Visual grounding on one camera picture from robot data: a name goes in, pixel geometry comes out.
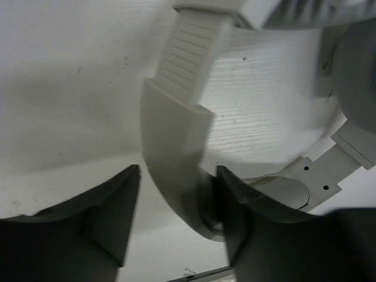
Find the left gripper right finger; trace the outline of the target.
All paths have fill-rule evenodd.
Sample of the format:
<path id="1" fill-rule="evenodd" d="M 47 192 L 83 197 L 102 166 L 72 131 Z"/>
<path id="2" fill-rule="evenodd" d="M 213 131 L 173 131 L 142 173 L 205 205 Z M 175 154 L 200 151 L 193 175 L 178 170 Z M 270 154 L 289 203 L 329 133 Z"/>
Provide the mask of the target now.
<path id="1" fill-rule="evenodd" d="M 224 166 L 216 200 L 238 281 L 374 281 L 375 209 L 316 216 L 287 207 Z"/>

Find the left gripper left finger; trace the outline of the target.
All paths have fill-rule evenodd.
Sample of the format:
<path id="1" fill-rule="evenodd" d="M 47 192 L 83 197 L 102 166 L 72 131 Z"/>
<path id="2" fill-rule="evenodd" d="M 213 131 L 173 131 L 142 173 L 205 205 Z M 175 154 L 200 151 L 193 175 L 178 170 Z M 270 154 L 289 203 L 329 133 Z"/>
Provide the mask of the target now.
<path id="1" fill-rule="evenodd" d="M 65 202 L 1 220 L 2 281 L 115 281 L 139 197 L 133 164 Z"/>

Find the white grey headphones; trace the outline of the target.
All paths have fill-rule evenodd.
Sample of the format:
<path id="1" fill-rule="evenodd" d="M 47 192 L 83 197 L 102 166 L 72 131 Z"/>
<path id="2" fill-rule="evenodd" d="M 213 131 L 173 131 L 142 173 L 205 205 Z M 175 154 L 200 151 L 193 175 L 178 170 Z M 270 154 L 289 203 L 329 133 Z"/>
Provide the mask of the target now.
<path id="1" fill-rule="evenodd" d="M 212 175 L 201 168 L 213 112 L 199 105 L 214 59 L 234 26 L 328 28 L 375 18 L 374 1 L 177 1 L 179 16 L 154 78 L 145 79 L 140 131 L 149 174 L 170 208 L 196 233 L 224 238 Z"/>

